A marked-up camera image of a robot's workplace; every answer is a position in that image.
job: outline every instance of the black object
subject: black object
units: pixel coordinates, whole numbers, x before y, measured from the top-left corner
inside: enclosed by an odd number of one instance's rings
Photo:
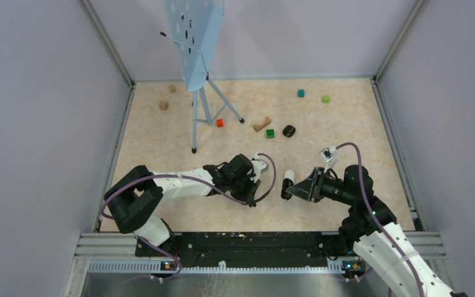
[[[281,184],[281,198],[283,198],[284,200],[289,200],[290,198],[292,198],[292,195],[287,193],[286,190],[293,185],[294,181],[292,181],[292,179],[285,178],[283,180],[283,183]]]
[[[229,163],[223,163],[221,168],[216,165],[205,165],[203,169],[210,173],[212,182],[218,189],[223,192],[230,191],[233,198],[255,207],[254,195],[261,181],[255,183],[250,180],[255,176],[254,166],[243,154],[235,156]],[[212,189],[207,196],[215,194],[218,193]]]
[[[365,271],[367,270],[365,262],[352,260],[341,261],[341,268],[345,271],[342,276],[348,279],[359,277],[365,274]]]
[[[288,125],[285,127],[285,129],[283,129],[283,135],[286,137],[292,137],[294,133],[296,133],[296,128],[294,128],[292,125]]]
[[[396,217],[378,197],[374,195],[374,182],[366,168],[362,167],[364,189],[370,206],[382,225],[396,223]],[[323,167],[315,167],[310,176],[285,190],[287,194],[298,196],[303,200],[317,203],[329,198],[350,205],[349,216],[341,222],[339,243],[346,252],[352,252],[354,242],[363,235],[369,236],[378,231],[378,226],[364,204],[359,182],[358,165],[345,168],[344,180],[325,172]]]
[[[104,196],[104,200],[110,197],[118,189],[145,176],[153,175],[144,165],[136,166],[130,170],[118,183],[116,183]],[[143,191],[141,196],[137,196],[135,190]],[[108,204],[108,209],[119,228],[119,232],[126,234],[134,232],[143,226],[156,206],[163,198],[163,189],[158,187],[154,180],[148,180],[130,187],[112,199]]]
[[[196,153],[196,151],[196,148],[192,148],[192,153]],[[251,177],[255,176],[252,171],[254,166],[243,154],[235,156],[229,163],[225,162],[218,166],[205,165],[203,169],[210,173],[217,188],[225,192],[229,191],[232,197],[245,202],[251,207],[255,206],[257,201],[254,201],[254,195],[261,181],[255,183],[250,180]],[[105,194],[104,200],[136,179],[151,175],[153,173],[148,171],[146,166],[136,166]],[[134,192],[135,190],[143,192],[143,194],[138,196]],[[218,193],[212,190],[207,196],[215,194]],[[110,209],[119,232],[123,234],[131,233],[147,222],[161,198],[163,198],[163,189],[158,187],[152,179],[149,179],[120,193],[108,204],[108,209]]]
[[[452,297],[468,297],[467,294],[465,293],[454,293],[454,292],[451,292],[451,296]]]
[[[322,232],[182,232],[160,248],[181,257],[184,267],[217,267],[221,260],[227,267],[326,267],[325,250],[349,256],[338,252],[337,242],[337,233]],[[161,254],[141,244],[135,256]]]

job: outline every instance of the gray wall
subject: gray wall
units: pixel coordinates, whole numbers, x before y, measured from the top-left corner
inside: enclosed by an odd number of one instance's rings
[[[475,1],[430,1],[382,84],[424,220],[475,296]]]
[[[181,80],[163,0],[92,0],[134,80]],[[227,0],[214,78],[373,75],[415,0]]]
[[[61,296],[128,89],[77,1],[0,1],[0,296]]]

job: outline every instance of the green block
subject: green block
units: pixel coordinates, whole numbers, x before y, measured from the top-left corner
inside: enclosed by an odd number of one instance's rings
[[[274,129],[268,129],[265,131],[265,137],[267,139],[274,138]]]

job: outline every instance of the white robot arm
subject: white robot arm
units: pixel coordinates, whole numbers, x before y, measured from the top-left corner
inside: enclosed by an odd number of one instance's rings
[[[108,206],[112,216],[103,215],[115,220],[120,233],[133,233],[159,246],[171,236],[165,221],[152,214],[163,200],[224,194],[252,207],[265,197],[268,193],[254,199],[260,175],[268,170],[259,155],[249,160],[240,154],[228,163],[174,173],[150,172],[144,165],[136,166],[105,194],[103,210]],[[135,190],[143,193],[139,196]]]
[[[359,149],[351,145],[356,148],[361,164]],[[329,198],[350,205],[349,217],[342,221],[339,229],[341,249],[354,251],[363,257],[396,296],[467,296],[455,293],[425,263],[408,241],[394,214],[374,195],[373,180],[363,166],[348,166],[341,180],[332,170],[338,161],[336,147],[326,148],[320,155],[327,166],[315,167],[310,176],[300,183],[294,184],[289,180],[294,176],[292,172],[286,174],[282,198],[288,200],[294,195],[314,203]]]

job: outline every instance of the light blue music stand panel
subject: light blue music stand panel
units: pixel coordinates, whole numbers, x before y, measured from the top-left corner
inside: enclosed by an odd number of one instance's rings
[[[223,1],[165,0],[165,8],[172,39],[178,41],[176,51],[186,88],[199,90],[207,80],[223,19]]]

